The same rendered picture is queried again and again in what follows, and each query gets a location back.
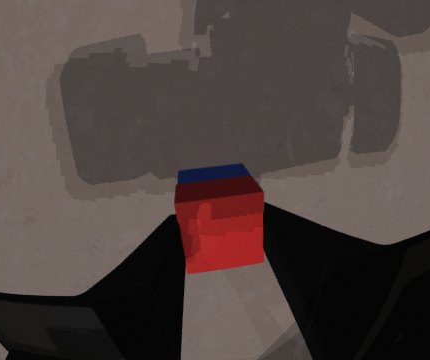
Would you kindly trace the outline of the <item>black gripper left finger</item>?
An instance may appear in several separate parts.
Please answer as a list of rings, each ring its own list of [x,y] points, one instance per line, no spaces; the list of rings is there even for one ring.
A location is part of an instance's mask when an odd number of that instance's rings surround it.
[[[0,344],[72,360],[182,360],[186,260],[176,215],[76,296],[0,293]]]

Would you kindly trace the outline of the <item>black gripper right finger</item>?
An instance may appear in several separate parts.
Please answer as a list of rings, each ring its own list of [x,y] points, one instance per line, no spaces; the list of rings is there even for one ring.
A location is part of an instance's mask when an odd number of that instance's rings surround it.
[[[263,208],[264,253],[312,359],[363,359],[403,287],[430,271],[430,231],[379,245]]]

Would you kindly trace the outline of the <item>blue block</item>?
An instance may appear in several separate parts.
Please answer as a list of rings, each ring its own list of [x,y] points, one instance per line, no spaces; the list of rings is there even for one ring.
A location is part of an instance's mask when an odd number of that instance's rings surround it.
[[[246,167],[244,167],[242,163],[216,165],[216,167],[183,169],[183,171],[179,171],[178,184],[247,175],[250,175],[250,172],[247,171]]]

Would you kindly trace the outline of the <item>red block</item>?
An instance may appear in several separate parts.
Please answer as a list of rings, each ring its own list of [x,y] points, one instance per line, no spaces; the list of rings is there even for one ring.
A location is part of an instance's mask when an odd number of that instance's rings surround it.
[[[264,191],[251,175],[176,184],[187,272],[264,263],[263,203]]]

